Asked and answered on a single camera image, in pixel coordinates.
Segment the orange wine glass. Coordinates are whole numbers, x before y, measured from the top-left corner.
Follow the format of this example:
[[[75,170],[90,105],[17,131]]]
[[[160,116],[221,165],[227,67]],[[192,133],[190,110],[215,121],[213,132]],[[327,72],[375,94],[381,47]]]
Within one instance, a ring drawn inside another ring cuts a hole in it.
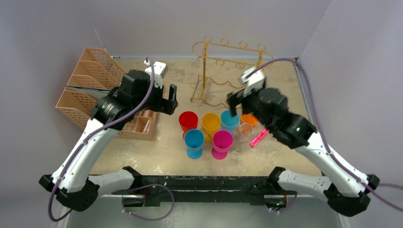
[[[250,124],[253,128],[257,126],[259,123],[258,119],[253,116],[253,114],[242,114],[240,116],[241,124],[247,123]]]

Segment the red wine glass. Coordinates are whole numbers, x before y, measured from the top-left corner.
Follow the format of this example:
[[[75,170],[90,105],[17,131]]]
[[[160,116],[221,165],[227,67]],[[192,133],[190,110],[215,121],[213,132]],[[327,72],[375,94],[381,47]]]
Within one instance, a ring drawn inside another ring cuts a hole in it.
[[[191,129],[197,129],[199,118],[196,113],[192,111],[185,111],[179,116],[179,124],[183,131],[182,137]]]

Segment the clear wine glass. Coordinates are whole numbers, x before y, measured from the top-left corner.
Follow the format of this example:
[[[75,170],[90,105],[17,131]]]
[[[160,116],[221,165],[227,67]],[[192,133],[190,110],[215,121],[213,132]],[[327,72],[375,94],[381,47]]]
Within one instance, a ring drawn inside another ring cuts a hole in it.
[[[231,148],[232,153],[241,154],[245,151],[246,145],[249,143],[253,133],[253,126],[249,123],[243,123],[234,133],[234,141]]]

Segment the blue wine glass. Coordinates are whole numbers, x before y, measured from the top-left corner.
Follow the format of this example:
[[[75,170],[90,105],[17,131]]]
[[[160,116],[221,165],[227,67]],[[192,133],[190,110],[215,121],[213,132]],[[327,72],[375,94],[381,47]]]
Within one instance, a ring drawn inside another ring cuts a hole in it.
[[[198,159],[202,156],[204,140],[203,132],[198,129],[191,129],[185,134],[184,142],[189,158]]]
[[[221,129],[234,134],[236,128],[240,124],[240,117],[236,114],[231,115],[230,110],[223,111],[220,115],[221,119]]]

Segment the yellow wine glass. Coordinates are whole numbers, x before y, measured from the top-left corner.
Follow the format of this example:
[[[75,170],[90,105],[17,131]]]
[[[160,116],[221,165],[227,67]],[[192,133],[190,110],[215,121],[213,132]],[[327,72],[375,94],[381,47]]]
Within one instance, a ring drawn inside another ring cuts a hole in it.
[[[202,117],[201,124],[205,143],[212,143],[214,134],[221,127],[220,117],[216,113],[207,113]]]

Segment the magenta wine glass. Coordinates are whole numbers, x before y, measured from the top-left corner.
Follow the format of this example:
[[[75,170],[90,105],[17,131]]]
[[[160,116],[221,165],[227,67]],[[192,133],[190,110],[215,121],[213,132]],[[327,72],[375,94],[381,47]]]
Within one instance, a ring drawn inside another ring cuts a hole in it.
[[[211,154],[213,158],[222,160],[226,158],[228,150],[233,144],[233,136],[226,130],[217,131],[212,138],[213,148]]]

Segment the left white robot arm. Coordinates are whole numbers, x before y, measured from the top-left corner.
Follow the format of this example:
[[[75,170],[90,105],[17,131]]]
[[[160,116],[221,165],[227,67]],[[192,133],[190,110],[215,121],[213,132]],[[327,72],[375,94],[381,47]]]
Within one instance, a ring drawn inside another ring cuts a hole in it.
[[[178,106],[177,86],[170,85],[166,99],[163,98],[163,89],[159,76],[131,70],[123,76],[120,86],[99,99],[68,158],[53,174],[43,175],[39,180],[39,184],[52,193],[52,199],[81,212],[106,194],[119,190],[137,194],[142,182],[130,167],[100,176],[90,176],[90,171],[106,146],[137,112],[174,113]]]

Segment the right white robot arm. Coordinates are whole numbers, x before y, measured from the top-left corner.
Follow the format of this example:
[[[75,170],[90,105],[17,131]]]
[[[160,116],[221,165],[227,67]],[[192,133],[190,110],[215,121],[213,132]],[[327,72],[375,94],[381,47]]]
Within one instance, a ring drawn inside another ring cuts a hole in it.
[[[367,187],[376,189],[379,178],[365,174],[325,145],[318,129],[305,117],[289,111],[288,98],[277,88],[227,94],[231,115],[241,105],[244,114],[252,114],[281,144],[310,160],[322,176],[307,176],[276,166],[268,176],[272,193],[294,191],[326,201],[337,213],[352,217],[365,211],[370,203]]]

